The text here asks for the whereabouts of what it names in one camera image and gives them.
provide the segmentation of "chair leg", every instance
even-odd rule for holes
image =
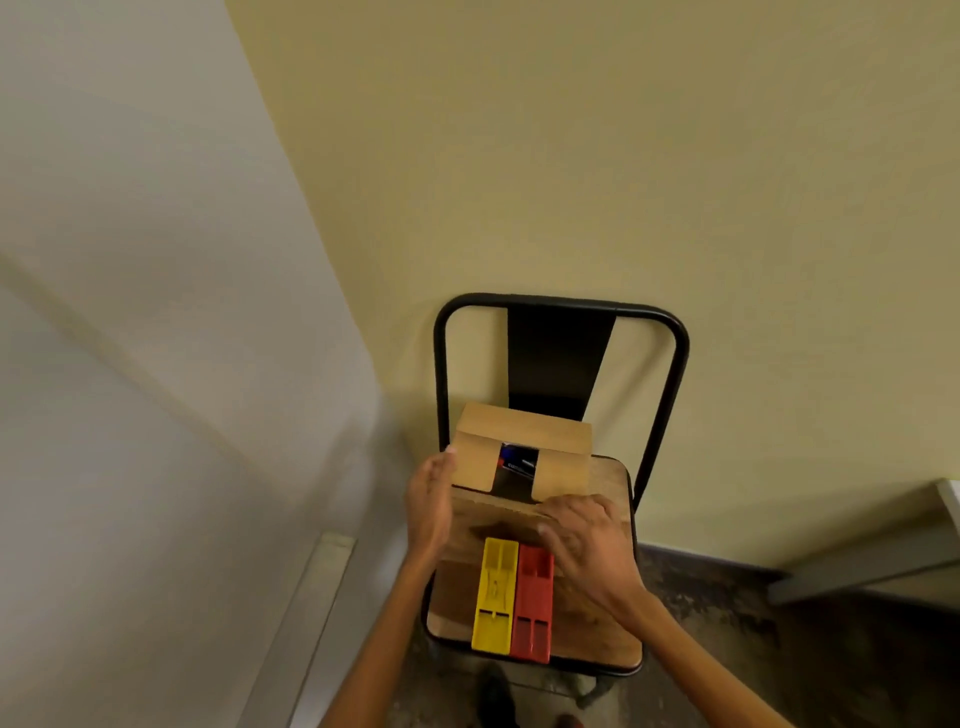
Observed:
[[[615,684],[615,677],[610,677],[609,675],[598,675],[597,683],[593,686],[593,690],[577,698],[577,707],[582,711],[586,710],[597,700],[613,690],[613,686]]]

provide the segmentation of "black shoe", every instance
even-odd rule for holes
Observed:
[[[497,663],[487,663],[477,675],[477,719],[482,728],[517,728],[510,683]]]

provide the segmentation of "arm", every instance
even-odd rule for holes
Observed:
[[[423,590],[450,534],[453,453],[427,458],[407,484],[407,556],[321,728],[379,728],[386,719]]]
[[[791,728],[790,723],[704,650],[636,570],[634,545],[602,496],[563,496],[540,505],[537,530],[564,574],[657,655],[711,728]]]

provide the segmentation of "box opening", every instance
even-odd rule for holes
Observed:
[[[536,448],[501,443],[491,495],[520,503],[535,503],[532,494],[539,455]]]

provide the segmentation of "floor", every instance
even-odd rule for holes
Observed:
[[[960,615],[861,594],[767,605],[772,578],[656,548],[640,552],[648,588],[734,674],[798,728],[947,728],[960,724]],[[388,726],[475,726],[482,666],[418,635]],[[522,728],[572,713],[587,728],[707,728],[648,655],[643,669],[585,711],[590,678],[506,665]]]

